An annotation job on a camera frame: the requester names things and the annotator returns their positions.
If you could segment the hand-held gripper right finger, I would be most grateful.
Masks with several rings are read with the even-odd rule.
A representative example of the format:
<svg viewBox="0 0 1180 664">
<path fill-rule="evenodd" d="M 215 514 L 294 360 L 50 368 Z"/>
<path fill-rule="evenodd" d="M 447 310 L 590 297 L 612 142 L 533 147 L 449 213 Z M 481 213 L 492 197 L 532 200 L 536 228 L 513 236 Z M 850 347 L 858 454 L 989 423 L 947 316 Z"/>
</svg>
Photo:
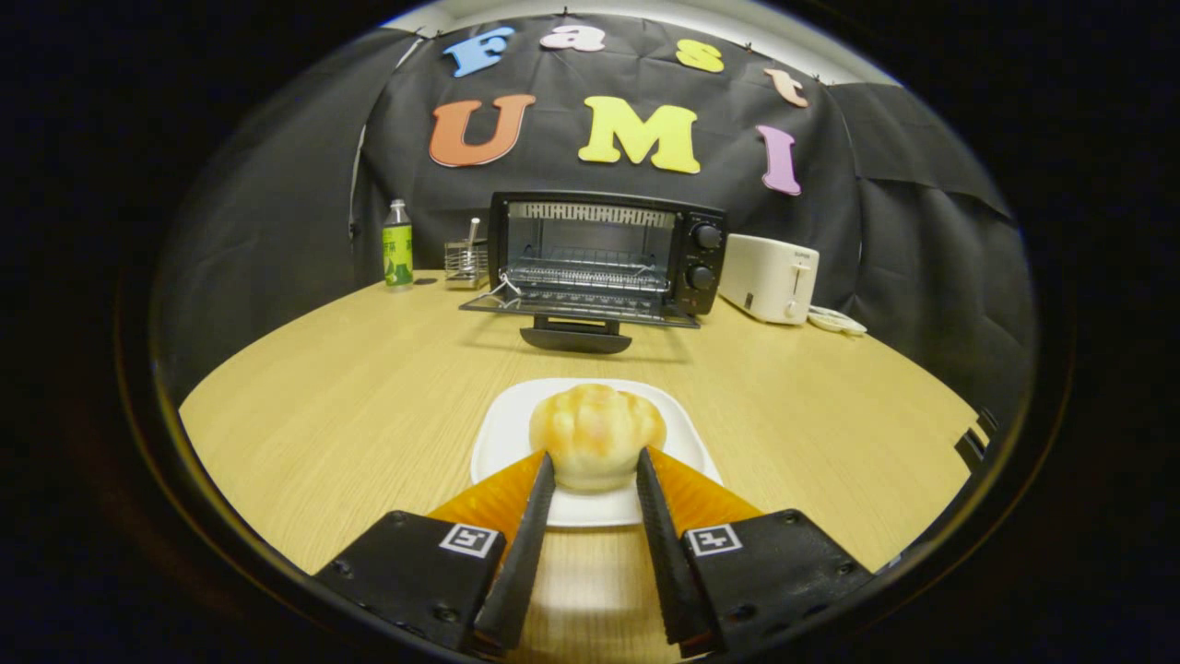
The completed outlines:
<svg viewBox="0 0 1180 664">
<path fill-rule="evenodd" d="M 636 482 L 666 638 L 686 658 L 792 635 L 872 579 L 801 509 L 758 509 L 663 451 L 641 451 Z"/>
</svg>

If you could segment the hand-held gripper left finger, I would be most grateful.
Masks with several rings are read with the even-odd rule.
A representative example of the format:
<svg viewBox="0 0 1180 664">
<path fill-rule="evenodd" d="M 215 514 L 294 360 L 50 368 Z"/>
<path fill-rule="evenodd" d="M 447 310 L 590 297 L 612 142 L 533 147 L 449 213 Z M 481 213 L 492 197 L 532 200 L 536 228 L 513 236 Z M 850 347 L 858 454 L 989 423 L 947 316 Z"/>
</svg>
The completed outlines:
<svg viewBox="0 0 1180 664">
<path fill-rule="evenodd" d="M 538 451 L 426 517 L 384 514 L 316 579 L 435 646 L 500 657 L 520 642 L 555 487 Z"/>
</svg>

